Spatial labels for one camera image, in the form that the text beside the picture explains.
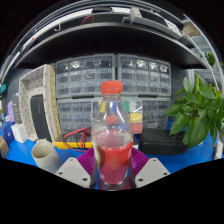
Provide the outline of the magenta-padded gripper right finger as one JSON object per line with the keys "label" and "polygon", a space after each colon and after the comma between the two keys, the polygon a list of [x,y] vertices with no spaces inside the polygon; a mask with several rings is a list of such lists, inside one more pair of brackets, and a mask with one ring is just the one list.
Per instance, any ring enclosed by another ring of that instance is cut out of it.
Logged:
{"label": "magenta-padded gripper right finger", "polygon": [[141,188],[169,174],[170,172],[157,158],[148,158],[141,151],[132,149],[129,167],[131,188]]}

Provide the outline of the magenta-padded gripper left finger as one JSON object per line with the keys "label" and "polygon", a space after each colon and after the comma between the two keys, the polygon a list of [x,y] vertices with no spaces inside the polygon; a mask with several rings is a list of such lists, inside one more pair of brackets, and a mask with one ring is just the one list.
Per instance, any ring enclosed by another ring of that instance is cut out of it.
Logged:
{"label": "magenta-padded gripper left finger", "polygon": [[69,157],[58,169],[56,175],[84,188],[95,188],[97,165],[94,149],[90,148],[77,158]]}

